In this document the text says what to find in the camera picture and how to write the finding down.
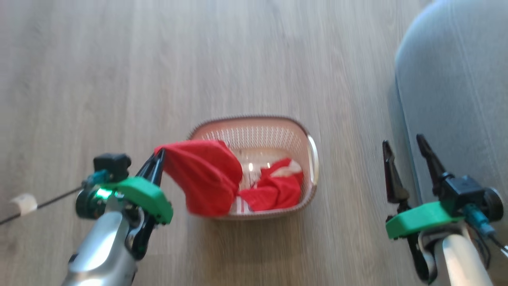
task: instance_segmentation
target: wooden floor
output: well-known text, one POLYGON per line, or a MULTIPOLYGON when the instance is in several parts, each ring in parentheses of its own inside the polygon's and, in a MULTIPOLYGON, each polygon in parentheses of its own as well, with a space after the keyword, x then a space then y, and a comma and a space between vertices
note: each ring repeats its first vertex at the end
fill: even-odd
MULTIPOLYGON (((256 222, 175 207, 134 285, 415 285, 405 242, 387 239, 381 142, 413 188, 394 55, 423 0, 1 0, 0 214, 29 192, 78 185, 103 152, 132 172, 202 121, 299 119, 321 157, 299 215, 256 222)), ((2 285, 59 285, 91 228, 67 198, 0 227, 2 285)))

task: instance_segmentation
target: laundry basket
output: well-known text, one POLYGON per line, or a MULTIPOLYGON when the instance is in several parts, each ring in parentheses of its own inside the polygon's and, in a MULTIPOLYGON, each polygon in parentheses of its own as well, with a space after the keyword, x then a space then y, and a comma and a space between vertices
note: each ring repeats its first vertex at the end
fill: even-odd
POLYGON ((296 213, 305 208, 315 195, 319 176, 318 151, 314 140, 295 120, 284 117, 235 117, 209 121, 198 126, 189 140, 222 140, 240 161, 243 179, 240 190, 256 182, 262 167, 291 158, 303 170, 300 202, 288 209, 251 211, 239 196, 235 198, 229 215, 221 219, 263 219, 296 213))

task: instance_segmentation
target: green 3d-printed mount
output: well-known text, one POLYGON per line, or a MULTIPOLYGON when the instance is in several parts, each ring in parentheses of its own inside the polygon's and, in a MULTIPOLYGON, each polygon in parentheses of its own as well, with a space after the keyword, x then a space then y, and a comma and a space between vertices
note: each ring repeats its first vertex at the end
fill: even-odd
POLYGON ((119 192, 132 203, 154 216, 159 224, 169 224, 173 207, 162 190, 142 177, 129 177, 118 183, 103 184, 101 188, 119 192))
POLYGON ((450 216, 442 207, 441 202, 434 202, 396 215, 386 223, 385 227, 388 238, 397 239, 462 219, 464 219, 463 216, 450 216))

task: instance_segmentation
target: cable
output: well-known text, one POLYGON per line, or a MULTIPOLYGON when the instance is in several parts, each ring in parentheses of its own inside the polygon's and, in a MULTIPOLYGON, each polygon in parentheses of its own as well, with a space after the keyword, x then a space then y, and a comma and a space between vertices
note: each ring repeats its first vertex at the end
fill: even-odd
POLYGON ((8 217, 8 218, 6 218, 6 219, 4 219, 4 220, 0 221, 0 225, 2 225, 2 224, 4 224, 4 223, 8 223, 9 221, 11 221, 11 220, 13 220, 13 219, 16 219, 16 218, 18 218, 18 217, 20 217, 20 216, 21 216, 21 214, 20 214, 20 213, 17 213, 17 214, 15 214, 15 215, 11 215, 10 217, 8 217))
POLYGON ((492 258, 492 254, 490 253, 490 248, 483 239, 483 236, 480 234, 480 232, 474 228, 469 222, 466 222, 467 225, 476 233, 477 239, 475 239, 476 243, 478 244, 478 248, 480 250, 480 254, 482 255, 483 262, 485 264, 485 269, 489 269, 490 267, 490 259, 492 258))
MULTIPOLYGON (((77 192, 77 191, 82 190, 82 189, 83 189, 83 185, 81 185, 81 186, 79 186, 79 187, 77 187, 77 188, 75 188, 75 189, 72 189, 72 190, 70 190, 70 191, 68 191, 68 192, 66 192, 66 193, 64 193, 64 194, 61 194, 61 195, 59 195, 59 196, 57 196, 57 197, 55 197, 55 198, 52 198, 52 199, 50 199, 49 201, 47 201, 47 202, 45 202, 45 203, 42 203, 42 204, 38 205, 38 206, 37 206, 37 210, 40 210, 40 209, 41 209, 41 208, 43 208, 43 207, 47 207, 48 205, 51 205, 51 204, 53 204, 53 203, 55 203, 55 202, 57 202, 57 201, 59 201, 59 200, 61 200, 61 199, 65 198, 66 196, 69 196, 69 195, 71 195, 71 194, 73 194, 73 193, 75 193, 75 192, 77 192)), ((8 218, 6 218, 6 219, 4 219, 4 220, 0 221, 0 225, 3 225, 4 223, 7 223, 7 222, 9 222, 9 221, 11 221, 11 220, 14 220, 14 219, 17 219, 17 218, 19 218, 19 217, 21 217, 21 213, 17 213, 17 214, 15 214, 15 215, 12 215, 12 216, 10 216, 10 217, 8 217, 8 218)))
POLYGON ((506 252, 508 252, 508 248, 506 246, 504 246, 502 243, 499 242, 499 240, 496 239, 496 237, 492 234, 492 235, 489 235, 489 239, 492 240, 492 242, 497 246, 499 247, 499 249, 501 250, 504 250, 506 252))

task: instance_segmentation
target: red fabric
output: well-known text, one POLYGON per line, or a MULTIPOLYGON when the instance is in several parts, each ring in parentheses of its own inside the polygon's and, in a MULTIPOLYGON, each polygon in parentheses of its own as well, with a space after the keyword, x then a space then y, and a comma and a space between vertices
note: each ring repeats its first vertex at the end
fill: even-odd
POLYGON ((291 159, 275 162, 270 168, 261 169, 261 177, 256 186, 241 190, 240 197, 253 211, 286 209, 298 204, 301 195, 303 172, 292 173, 287 177, 276 177, 275 171, 287 167, 291 159))
POLYGON ((242 180, 242 166, 223 141, 189 140, 155 148, 166 150, 164 171, 182 188, 190 213, 217 217, 229 213, 242 180))

